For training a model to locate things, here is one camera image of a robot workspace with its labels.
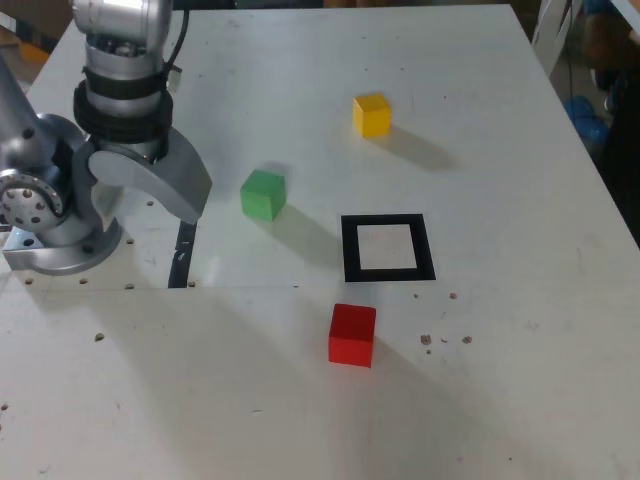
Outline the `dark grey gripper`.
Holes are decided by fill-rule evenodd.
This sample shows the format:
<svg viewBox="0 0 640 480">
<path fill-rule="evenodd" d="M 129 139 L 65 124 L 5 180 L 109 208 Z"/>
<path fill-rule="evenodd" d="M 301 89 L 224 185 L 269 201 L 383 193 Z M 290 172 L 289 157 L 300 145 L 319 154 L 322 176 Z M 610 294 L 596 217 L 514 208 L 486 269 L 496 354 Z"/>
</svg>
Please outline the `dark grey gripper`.
<svg viewBox="0 0 640 480">
<path fill-rule="evenodd" d="M 163 140 L 124 144 L 93 138 L 92 142 L 99 152 L 90 157 L 89 168 L 101 183 L 143 191 L 189 224 L 202 216 L 212 180 L 197 150 L 178 130 L 169 131 L 166 155 L 157 161 Z"/>
</svg>

